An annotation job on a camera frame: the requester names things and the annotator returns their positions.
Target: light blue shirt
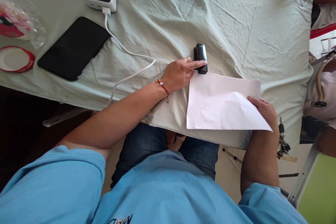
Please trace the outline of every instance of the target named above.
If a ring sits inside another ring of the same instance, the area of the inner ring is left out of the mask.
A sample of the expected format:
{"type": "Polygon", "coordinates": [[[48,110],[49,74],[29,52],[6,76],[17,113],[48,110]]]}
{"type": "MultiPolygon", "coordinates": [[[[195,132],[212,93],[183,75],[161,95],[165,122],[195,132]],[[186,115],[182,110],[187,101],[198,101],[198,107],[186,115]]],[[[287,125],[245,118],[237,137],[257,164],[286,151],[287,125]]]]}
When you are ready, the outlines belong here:
{"type": "Polygon", "coordinates": [[[0,194],[0,223],[306,223],[280,189],[255,183],[239,205],[180,153],[149,156],[100,197],[105,160],[59,146],[0,194]]]}

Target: chair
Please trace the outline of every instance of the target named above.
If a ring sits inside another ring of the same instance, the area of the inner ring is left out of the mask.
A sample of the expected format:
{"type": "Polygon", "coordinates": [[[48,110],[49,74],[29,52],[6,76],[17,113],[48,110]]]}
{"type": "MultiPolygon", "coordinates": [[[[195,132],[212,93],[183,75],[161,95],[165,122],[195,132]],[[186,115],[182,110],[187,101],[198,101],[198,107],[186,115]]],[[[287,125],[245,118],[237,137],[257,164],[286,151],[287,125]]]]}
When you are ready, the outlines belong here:
{"type": "Polygon", "coordinates": [[[336,158],[322,154],[315,141],[288,200],[309,224],[336,223],[335,184],[336,158]]]}

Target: black phone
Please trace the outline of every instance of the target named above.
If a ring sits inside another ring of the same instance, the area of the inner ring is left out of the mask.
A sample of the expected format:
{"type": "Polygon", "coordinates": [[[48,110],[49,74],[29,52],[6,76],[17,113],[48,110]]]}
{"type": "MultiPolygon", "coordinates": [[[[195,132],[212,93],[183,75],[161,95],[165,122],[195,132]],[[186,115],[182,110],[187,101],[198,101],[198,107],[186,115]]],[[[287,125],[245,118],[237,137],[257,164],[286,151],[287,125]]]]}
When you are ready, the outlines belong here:
{"type": "Polygon", "coordinates": [[[79,17],[37,65],[68,81],[76,81],[109,38],[105,28],[86,17],[79,17]]]}

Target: stapler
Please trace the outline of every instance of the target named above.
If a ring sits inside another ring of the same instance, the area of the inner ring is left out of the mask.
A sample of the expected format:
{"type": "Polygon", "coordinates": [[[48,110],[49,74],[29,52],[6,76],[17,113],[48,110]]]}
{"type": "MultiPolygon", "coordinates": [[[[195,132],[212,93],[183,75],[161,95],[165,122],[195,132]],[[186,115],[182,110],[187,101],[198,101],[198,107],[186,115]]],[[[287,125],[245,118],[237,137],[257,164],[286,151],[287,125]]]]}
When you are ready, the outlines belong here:
{"type": "MultiPolygon", "coordinates": [[[[194,61],[204,60],[207,61],[207,53],[205,51],[205,45],[197,44],[194,48],[194,61]]],[[[196,68],[199,74],[206,74],[208,72],[208,65],[196,68]]]]}

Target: sheet of paper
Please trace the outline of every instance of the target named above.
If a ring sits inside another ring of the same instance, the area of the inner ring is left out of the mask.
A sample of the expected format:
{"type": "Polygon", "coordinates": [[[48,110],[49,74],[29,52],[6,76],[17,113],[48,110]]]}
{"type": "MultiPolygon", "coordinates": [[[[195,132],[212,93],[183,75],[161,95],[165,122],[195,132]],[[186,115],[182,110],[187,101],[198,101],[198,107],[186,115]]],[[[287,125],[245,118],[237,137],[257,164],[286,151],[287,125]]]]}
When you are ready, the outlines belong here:
{"type": "Polygon", "coordinates": [[[259,80],[236,79],[196,71],[189,84],[187,129],[269,130],[271,127],[249,102],[260,97],[259,80]]]}

